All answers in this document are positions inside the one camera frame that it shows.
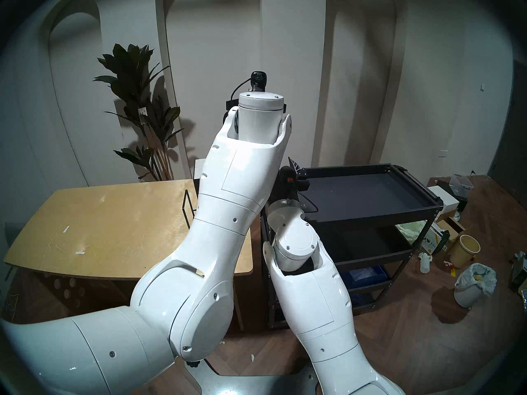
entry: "door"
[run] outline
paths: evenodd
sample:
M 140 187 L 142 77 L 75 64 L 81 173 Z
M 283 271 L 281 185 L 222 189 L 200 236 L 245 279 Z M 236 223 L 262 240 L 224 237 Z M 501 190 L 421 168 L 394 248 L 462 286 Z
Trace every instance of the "door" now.
M 511 105 L 489 176 L 527 209 L 527 66 L 514 61 Z

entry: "white bottle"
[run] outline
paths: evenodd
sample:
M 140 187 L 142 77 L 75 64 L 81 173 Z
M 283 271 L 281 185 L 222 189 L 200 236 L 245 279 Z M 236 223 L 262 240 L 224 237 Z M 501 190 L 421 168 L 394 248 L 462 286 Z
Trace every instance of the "white bottle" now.
M 428 253 L 420 253 L 419 257 L 421 258 L 421 273 L 428 273 L 430 271 L 430 262 L 432 257 Z

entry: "white box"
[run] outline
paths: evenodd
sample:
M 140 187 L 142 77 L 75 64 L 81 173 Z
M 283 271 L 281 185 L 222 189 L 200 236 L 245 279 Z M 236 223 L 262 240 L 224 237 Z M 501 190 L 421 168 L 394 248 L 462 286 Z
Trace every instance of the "white box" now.
M 445 212 L 453 211 L 459 205 L 459 201 L 451 196 L 448 192 L 443 190 L 439 185 L 429 186 L 428 189 L 443 200 L 443 209 L 439 215 Z

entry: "potted plant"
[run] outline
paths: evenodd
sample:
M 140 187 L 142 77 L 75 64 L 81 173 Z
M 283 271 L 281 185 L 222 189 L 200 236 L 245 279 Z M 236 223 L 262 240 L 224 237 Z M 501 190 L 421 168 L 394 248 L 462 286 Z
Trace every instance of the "potted plant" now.
M 153 74 L 159 66 L 155 65 L 148 70 L 148 62 L 153 50 L 148 45 L 139 48 L 129 45 L 125 50 L 121 45 L 113 47 L 112 55 L 103 54 L 98 58 L 99 62 L 109 71 L 115 74 L 97 76 L 95 82 L 108 83 L 112 92 L 126 103 L 124 115 L 115 114 L 126 119 L 136 126 L 143 135 L 147 148 L 136 146 L 135 151 L 123 148 L 115 153 L 134 164 L 140 165 L 148 170 L 144 175 L 138 177 L 140 180 L 151 174 L 156 181 L 173 180 L 174 174 L 167 156 L 169 148 L 168 141 L 182 129 L 173 131 L 174 120 L 180 113 L 179 107 L 169 107 L 163 104 L 161 96 L 154 101 L 150 100 L 150 83 L 166 66 Z

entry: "black cart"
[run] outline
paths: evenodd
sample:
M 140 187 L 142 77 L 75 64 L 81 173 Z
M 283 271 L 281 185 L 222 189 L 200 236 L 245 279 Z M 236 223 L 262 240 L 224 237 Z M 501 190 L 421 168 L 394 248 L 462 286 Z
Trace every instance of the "black cart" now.
M 407 170 L 391 164 L 302 168 L 298 179 L 310 182 L 298 197 L 305 220 L 317 231 L 343 281 L 351 280 L 350 270 L 367 267 L 381 276 L 382 281 L 365 286 L 352 283 L 348 288 L 354 313 L 373 309 L 421 246 L 443 201 Z M 262 243 L 272 243 L 274 238 L 267 224 L 267 207 L 261 214 Z M 395 226 L 416 221 L 426 224 L 410 245 Z M 383 265 L 398 261 L 401 264 L 392 275 L 386 272 Z M 287 326 L 269 272 L 264 276 L 269 290 L 269 327 Z

